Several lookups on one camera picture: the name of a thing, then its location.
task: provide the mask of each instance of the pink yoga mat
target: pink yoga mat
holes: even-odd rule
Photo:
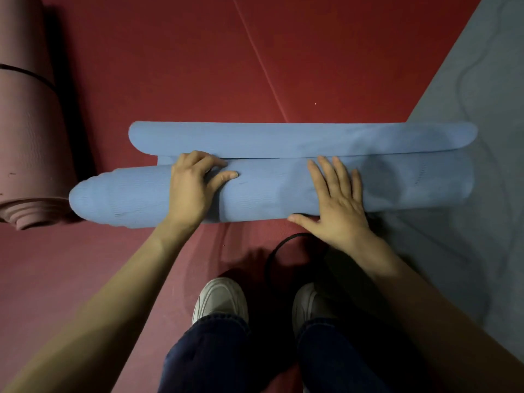
[[[55,224],[76,177],[40,0],[0,0],[0,64],[0,218],[17,230]]]

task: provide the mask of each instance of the shoe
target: shoe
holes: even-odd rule
[[[227,277],[208,282],[196,301],[193,324],[211,313],[235,314],[247,323],[247,301],[240,285]]]
[[[293,332],[298,335],[300,328],[307,320],[317,317],[336,318],[327,302],[315,290],[314,283],[309,283],[300,288],[293,301],[291,322]]]

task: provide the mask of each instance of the dark blue jeans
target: dark blue jeans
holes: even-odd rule
[[[259,392],[264,386],[257,356],[244,320],[211,314],[195,323],[169,351],[158,391]],[[304,324],[297,337],[297,356],[311,393],[391,392],[331,319],[315,318]]]

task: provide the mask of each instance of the right hand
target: right hand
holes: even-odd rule
[[[360,174],[357,170],[351,172],[352,184],[338,157],[333,157],[333,165],[324,156],[318,156],[317,160],[324,175],[313,160],[308,160],[308,169],[317,191],[320,220],[315,222],[300,214],[292,214],[288,220],[354,257],[363,240],[375,237],[362,205]]]

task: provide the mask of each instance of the forearm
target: forearm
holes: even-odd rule
[[[383,240],[361,240],[352,255],[450,390],[524,391],[523,364],[424,281]]]
[[[5,391],[109,392],[191,233],[162,222]]]

